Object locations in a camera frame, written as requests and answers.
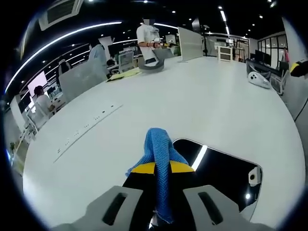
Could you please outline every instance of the glass wall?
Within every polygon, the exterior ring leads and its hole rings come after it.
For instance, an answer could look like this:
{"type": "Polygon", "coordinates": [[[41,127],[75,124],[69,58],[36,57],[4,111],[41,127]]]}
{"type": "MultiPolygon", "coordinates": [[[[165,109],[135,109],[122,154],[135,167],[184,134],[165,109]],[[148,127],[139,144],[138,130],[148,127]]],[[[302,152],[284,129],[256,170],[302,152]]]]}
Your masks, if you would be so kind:
{"type": "Polygon", "coordinates": [[[288,49],[286,35],[279,35],[258,41],[258,51],[271,56],[271,67],[277,68],[282,60],[283,49],[288,49]]]}

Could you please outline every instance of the white shirt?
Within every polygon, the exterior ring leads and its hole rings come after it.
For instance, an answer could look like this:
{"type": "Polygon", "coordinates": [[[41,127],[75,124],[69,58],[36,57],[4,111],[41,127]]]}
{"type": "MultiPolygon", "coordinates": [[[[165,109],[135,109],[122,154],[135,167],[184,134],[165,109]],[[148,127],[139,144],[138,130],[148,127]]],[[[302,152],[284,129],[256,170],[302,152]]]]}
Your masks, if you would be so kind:
{"type": "Polygon", "coordinates": [[[47,95],[38,96],[36,103],[38,103],[38,105],[41,107],[42,111],[50,117],[51,112],[49,111],[48,108],[50,108],[52,104],[51,104],[51,101],[48,98],[48,96],[47,95]]]}
{"type": "MultiPolygon", "coordinates": [[[[154,26],[142,24],[140,27],[137,28],[137,39],[138,39],[138,43],[151,42],[151,41],[159,42],[160,37],[158,34],[158,29],[154,26]]],[[[155,58],[157,60],[152,49],[153,48],[151,47],[140,47],[144,60],[148,60],[152,58],[155,58]]]]}

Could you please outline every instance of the computer monitor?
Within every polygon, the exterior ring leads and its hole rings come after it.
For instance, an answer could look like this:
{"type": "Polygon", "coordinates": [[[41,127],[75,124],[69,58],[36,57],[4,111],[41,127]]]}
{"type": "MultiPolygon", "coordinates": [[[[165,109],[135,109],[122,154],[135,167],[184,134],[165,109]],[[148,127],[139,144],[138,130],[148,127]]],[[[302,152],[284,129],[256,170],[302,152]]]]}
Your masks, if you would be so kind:
{"type": "Polygon", "coordinates": [[[264,60],[264,53],[261,52],[261,51],[256,50],[255,60],[258,61],[258,62],[263,62],[263,60],[264,60]]]}
{"type": "Polygon", "coordinates": [[[255,60],[264,64],[271,64],[271,56],[261,51],[256,50],[255,60]]]}
{"type": "Polygon", "coordinates": [[[264,53],[263,62],[265,64],[271,65],[271,56],[269,54],[264,53]]]}
{"type": "Polygon", "coordinates": [[[255,58],[256,58],[256,55],[253,53],[250,53],[250,59],[255,59],[255,58]]]}
{"type": "Polygon", "coordinates": [[[28,89],[29,89],[29,92],[30,92],[30,95],[31,97],[33,97],[35,94],[34,94],[34,89],[37,87],[37,86],[44,86],[45,84],[47,84],[47,79],[46,79],[46,76],[45,76],[45,73],[44,71],[41,72],[38,76],[36,76],[34,78],[34,80],[32,80],[29,85],[28,85],[28,89]]]}

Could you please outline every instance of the window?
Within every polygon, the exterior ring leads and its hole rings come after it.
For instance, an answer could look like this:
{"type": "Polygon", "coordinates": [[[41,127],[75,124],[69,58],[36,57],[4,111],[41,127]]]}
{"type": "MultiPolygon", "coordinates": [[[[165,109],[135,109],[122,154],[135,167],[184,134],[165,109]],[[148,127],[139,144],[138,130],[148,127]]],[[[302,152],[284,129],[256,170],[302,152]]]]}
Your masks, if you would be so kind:
{"type": "Polygon", "coordinates": [[[265,40],[262,41],[262,50],[261,51],[265,53],[265,40]]]}
{"type": "Polygon", "coordinates": [[[279,49],[279,50],[278,50],[278,61],[281,61],[281,60],[282,60],[283,54],[284,54],[283,49],[279,49]]]}
{"type": "Polygon", "coordinates": [[[278,49],[271,49],[271,67],[276,68],[278,62],[278,49]]]}
{"type": "Polygon", "coordinates": [[[270,41],[271,41],[271,47],[272,48],[277,48],[277,44],[278,44],[277,37],[270,38],[270,41]]]}
{"type": "Polygon", "coordinates": [[[265,47],[266,47],[265,53],[270,55],[270,39],[269,38],[267,40],[265,40],[265,47]]]}
{"type": "Polygon", "coordinates": [[[278,46],[279,48],[287,47],[287,39],[285,35],[278,37],[278,46]]]}

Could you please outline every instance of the person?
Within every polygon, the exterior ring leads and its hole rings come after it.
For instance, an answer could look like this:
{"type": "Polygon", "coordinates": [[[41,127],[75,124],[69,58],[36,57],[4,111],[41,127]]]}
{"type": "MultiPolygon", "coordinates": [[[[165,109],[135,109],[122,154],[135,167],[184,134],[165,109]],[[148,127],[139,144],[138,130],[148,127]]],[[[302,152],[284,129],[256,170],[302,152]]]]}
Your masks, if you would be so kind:
{"type": "Polygon", "coordinates": [[[64,74],[65,72],[69,71],[71,69],[71,65],[63,58],[60,57],[60,62],[59,62],[59,75],[64,74]]]}
{"type": "Polygon", "coordinates": [[[110,57],[110,59],[107,61],[107,66],[113,66],[115,64],[116,64],[116,62],[115,62],[114,58],[110,57]]]}
{"type": "Polygon", "coordinates": [[[52,116],[51,111],[55,109],[55,106],[51,103],[50,99],[47,95],[44,94],[43,87],[37,86],[34,88],[34,94],[37,96],[36,103],[39,104],[42,111],[48,115],[49,117],[52,116]]]}
{"type": "Polygon", "coordinates": [[[59,89],[61,90],[59,76],[69,71],[71,69],[71,65],[62,57],[60,57],[59,60],[60,61],[59,61],[58,75],[56,76],[56,82],[58,84],[59,89]]]}
{"type": "Polygon", "coordinates": [[[153,49],[160,48],[159,29],[154,27],[154,19],[144,19],[144,24],[137,28],[138,46],[143,54],[145,64],[158,61],[153,49]]]}
{"type": "Polygon", "coordinates": [[[109,70],[107,69],[107,58],[105,53],[105,47],[98,41],[98,39],[94,39],[90,42],[89,45],[90,48],[90,54],[89,54],[89,60],[93,59],[99,59],[102,63],[104,72],[106,73],[106,76],[109,77],[109,70]]]}

